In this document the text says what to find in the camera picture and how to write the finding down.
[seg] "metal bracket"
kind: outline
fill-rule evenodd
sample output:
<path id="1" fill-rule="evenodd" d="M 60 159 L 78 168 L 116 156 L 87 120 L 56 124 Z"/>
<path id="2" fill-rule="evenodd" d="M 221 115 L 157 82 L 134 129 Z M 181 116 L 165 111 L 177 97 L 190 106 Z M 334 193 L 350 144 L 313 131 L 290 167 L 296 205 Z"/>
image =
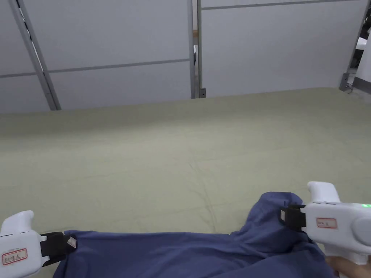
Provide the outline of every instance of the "metal bracket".
<path id="1" fill-rule="evenodd" d="M 343 74 L 343 77 L 340 82 L 340 87 L 339 87 L 339 89 L 343 92 L 345 92 L 348 89 L 348 79 L 349 79 L 349 73 L 346 72 Z"/>
<path id="2" fill-rule="evenodd" d="M 200 98 L 201 99 L 206 98 L 206 88 L 201 88 L 200 89 Z"/>

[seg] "white controller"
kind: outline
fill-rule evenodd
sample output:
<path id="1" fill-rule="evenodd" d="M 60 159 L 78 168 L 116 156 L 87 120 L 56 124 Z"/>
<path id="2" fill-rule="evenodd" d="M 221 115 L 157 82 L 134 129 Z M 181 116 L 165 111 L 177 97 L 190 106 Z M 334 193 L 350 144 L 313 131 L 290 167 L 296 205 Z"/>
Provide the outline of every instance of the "white controller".
<path id="1" fill-rule="evenodd" d="M 326 256 L 367 264 L 371 255 L 371 205 L 342 203 L 331 183 L 310 182 L 308 188 L 312 197 L 301 209 L 306 218 L 303 231 L 325 246 Z"/>

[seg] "metal frame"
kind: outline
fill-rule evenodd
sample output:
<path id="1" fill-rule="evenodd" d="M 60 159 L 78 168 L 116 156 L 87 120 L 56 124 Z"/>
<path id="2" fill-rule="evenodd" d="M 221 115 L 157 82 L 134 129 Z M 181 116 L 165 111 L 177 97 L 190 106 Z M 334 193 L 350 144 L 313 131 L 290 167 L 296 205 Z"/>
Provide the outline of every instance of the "metal frame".
<path id="1" fill-rule="evenodd" d="M 191 75 L 191 98 L 196 98 L 196 85 L 194 83 L 194 46 L 193 46 L 193 4 L 192 0 L 188 0 L 188 35 L 189 35 L 189 66 Z"/>
<path id="2" fill-rule="evenodd" d="M 34 45 L 32 44 L 26 25 L 24 24 L 22 14 L 18 8 L 18 4 L 16 3 L 16 0 L 9 0 L 9 4 L 12 9 L 14 18 L 17 22 L 18 29 L 21 33 L 26 49 L 30 55 L 30 59 L 33 64 L 33 67 L 35 68 L 35 72 L 36 72 L 35 74 L 39 78 L 41 88 L 44 92 L 49 108 L 52 111 L 58 110 L 58 107 L 59 107 L 58 99 L 53 95 L 53 92 L 50 89 L 50 85 L 48 84 L 48 81 L 46 80 L 46 76 L 44 74 L 42 66 L 39 63 L 37 53 L 35 52 Z"/>
<path id="3" fill-rule="evenodd" d="M 347 73 L 349 73 L 350 65 L 352 64 L 352 59 L 353 59 L 354 53 L 355 53 L 355 51 L 356 51 L 356 49 L 357 49 L 358 38 L 359 38 L 359 36 L 361 35 L 361 31 L 362 31 L 363 23 L 364 23 L 364 21 L 365 21 L 366 14 L 367 14 L 367 11 L 368 11 L 368 8 L 369 8 L 370 4 L 371 4 L 371 0 L 368 0 L 368 1 L 367 1 L 367 6 L 366 6 L 366 9 L 365 9 L 365 13 L 364 13 L 364 15 L 363 15 L 363 20 L 362 20 L 362 22 L 361 22 L 361 26 L 360 26 L 359 31 L 358 31 L 358 37 L 357 37 L 357 40 L 356 40 L 355 45 L 354 45 L 354 49 L 353 49 L 353 52 L 352 52 L 352 56 L 350 56 L 350 60 L 349 60 L 349 65 L 348 65 Z"/>
<path id="4" fill-rule="evenodd" d="M 197 21 L 198 21 L 198 96 L 197 98 L 205 98 L 205 90 L 202 81 L 202 2 L 197 0 Z"/>
<path id="5" fill-rule="evenodd" d="M 49 71 L 47 69 L 45 59 L 42 55 L 42 51 L 41 51 L 39 42 L 37 41 L 37 37 L 36 37 L 36 34 L 35 34 L 34 29 L 32 27 L 30 17 L 27 14 L 27 10 L 26 10 L 26 7 L 24 5 L 24 0 L 18 0 L 18 3 L 19 3 L 19 6 L 21 7 L 24 20 L 27 23 L 28 31 L 30 32 L 30 35 L 32 37 L 32 42 L 33 42 L 33 45 L 35 46 L 35 50 L 36 50 L 36 53 L 37 53 L 37 56 L 38 56 L 38 61 L 40 61 L 40 65 L 43 69 L 43 75 L 45 76 L 46 83 L 48 85 L 50 94 L 51 94 L 51 96 L 54 100 L 56 110 L 61 110 L 60 103 L 59 103 L 57 94 L 55 92 L 55 89 L 54 89 L 53 82 L 52 82 L 52 79 L 50 77 Z"/>

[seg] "blue garment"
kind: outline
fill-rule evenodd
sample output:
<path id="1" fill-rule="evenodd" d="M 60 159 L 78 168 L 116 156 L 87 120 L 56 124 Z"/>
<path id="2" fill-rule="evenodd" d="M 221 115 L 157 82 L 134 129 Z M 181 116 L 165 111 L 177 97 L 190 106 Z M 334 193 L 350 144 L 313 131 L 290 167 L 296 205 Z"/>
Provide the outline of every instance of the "blue garment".
<path id="1" fill-rule="evenodd" d="M 240 231 L 226 234 L 74 233 L 78 249 L 54 278 L 333 278 L 318 246 L 279 222 L 292 193 L 262 195 Z"/>

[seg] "red-bordered label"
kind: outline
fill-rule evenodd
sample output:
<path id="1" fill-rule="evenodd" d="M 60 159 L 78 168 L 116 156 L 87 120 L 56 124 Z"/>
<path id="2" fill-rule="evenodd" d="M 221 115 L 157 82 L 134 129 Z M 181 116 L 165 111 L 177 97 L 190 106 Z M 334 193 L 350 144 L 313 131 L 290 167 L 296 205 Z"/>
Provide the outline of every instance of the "red-bordered label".
<path id="1" fill-rule="evenodd" d="M 15 262 L 27 259 L 27 249 L 15 250 L 2 255 L 3 265 L 10 265 Z"/>
<path id="2" fill-rule="evenodd" d="M 338 223 L 335 218 L 317 218 L 317 227 L 326 229 L 337 229 Z"/>

